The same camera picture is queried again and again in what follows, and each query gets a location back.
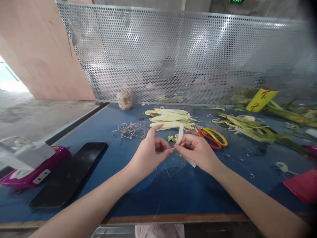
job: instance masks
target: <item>red scissors handle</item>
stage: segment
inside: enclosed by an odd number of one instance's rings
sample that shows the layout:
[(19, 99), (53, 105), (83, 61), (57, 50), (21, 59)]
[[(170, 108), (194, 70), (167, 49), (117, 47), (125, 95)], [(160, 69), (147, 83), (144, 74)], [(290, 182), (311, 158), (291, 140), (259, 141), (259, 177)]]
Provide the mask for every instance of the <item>red scissors handle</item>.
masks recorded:
[(207, 139), (209, 139), (209, 140), (211, 140), (212, 142), (214, 142), (215, 144), (217, 144), (217, 146), (213, 146), (213, 145), (211, 145), (211, 144), (208, 143), (209, 146), (210, 146), (212, 149), (221, 149), (221, 145), (220, 145), (218, 142), (216, 142), (214, 139), (212, 139), (211, 137), (207, 136), (207, 135), (204, 133), (203, 130), (198, 130), (198, 135), (199, 135), (200, 137), (205, 136)]

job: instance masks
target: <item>hand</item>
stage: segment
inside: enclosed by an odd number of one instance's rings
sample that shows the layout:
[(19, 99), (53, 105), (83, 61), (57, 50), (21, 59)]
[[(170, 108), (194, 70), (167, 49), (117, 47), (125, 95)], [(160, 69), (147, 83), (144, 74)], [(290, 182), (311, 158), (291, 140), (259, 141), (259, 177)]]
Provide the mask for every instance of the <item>hand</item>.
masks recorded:
[(140, 179), (150, 175), (174, 151), (166, 140), (155, 137), (155, 131), (162, 126), (163, 124), (157, 125), (149, 130), (146, 138), (141, 141), (139, 148), (127, 165), (137, 176), (140, 176)]
[(213, 176), (213, 173), (221, 167), (221, 161), (203, 137), (185, 134), (180, 144), (184, 144), (184, 146), (175, 144), (175, 149), (182, 156), (194, 161), (202, 170), (210, 175)]

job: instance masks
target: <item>concrete floor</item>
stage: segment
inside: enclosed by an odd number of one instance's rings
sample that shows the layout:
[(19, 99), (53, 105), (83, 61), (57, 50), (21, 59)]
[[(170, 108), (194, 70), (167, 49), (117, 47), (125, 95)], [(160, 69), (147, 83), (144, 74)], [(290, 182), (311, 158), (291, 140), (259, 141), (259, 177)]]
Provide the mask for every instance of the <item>concrete floor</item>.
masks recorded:
[(0, 90), (0, 139), (39, 141), (96, 108), (94, 101), (36, 100), (31, 93)]

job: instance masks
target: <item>yellow paper cup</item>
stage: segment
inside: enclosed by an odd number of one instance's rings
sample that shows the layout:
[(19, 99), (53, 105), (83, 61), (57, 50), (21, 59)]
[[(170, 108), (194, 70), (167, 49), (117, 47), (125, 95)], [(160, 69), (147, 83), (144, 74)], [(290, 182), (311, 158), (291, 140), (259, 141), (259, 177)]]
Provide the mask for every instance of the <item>yellow paper cup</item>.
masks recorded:
[(265, 105), (268, 104), (269, 101), (271, 101), (272, 98), (278, 92), (279, 91), (276, 89), (270, 89), (270, 88), (266, 88), (266, 87), (260, 88), (260, 90), (254, 96), (254, 98), (251, 100), (251, 102), (247, 105), (246, 109), (248, 111), (252, 111), (252, 112), (261, 111), (262, 108), (265, 107)]

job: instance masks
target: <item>person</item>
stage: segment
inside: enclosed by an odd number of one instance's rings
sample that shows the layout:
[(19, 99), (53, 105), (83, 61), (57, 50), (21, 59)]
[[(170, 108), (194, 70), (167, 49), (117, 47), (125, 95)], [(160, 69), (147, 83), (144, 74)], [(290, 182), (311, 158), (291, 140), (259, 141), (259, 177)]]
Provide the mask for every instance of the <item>person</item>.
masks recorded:
[[(161, 127), (149, 130), (127, 166), (59, 212), (30, 237), (90, 237), (118, 199), (173, 153), (167, 141), (155, 137), (155, 131)], [(309, 225), (306, 222), (226, 167), (204, 138), (184, 134), (180, 144), (183, 143), (184, 146), (175, 145), (175, 149), (213, 176), (264, 236), (297, 238), (307, 235)]]

